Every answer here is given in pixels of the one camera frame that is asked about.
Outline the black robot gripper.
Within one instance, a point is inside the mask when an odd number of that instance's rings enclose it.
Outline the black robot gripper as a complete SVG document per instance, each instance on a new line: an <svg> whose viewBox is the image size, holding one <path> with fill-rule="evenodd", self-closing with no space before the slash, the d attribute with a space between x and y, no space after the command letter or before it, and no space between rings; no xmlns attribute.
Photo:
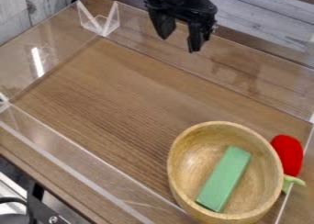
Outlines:
<svg viewBox="0 0 314 224"><path fill-rule="evenodd" d="M216 23L216 5L211 0L144 0L148 15L161 39L172 34L175 19L185 21L188 52L196 52L209 40Z"/></svg>

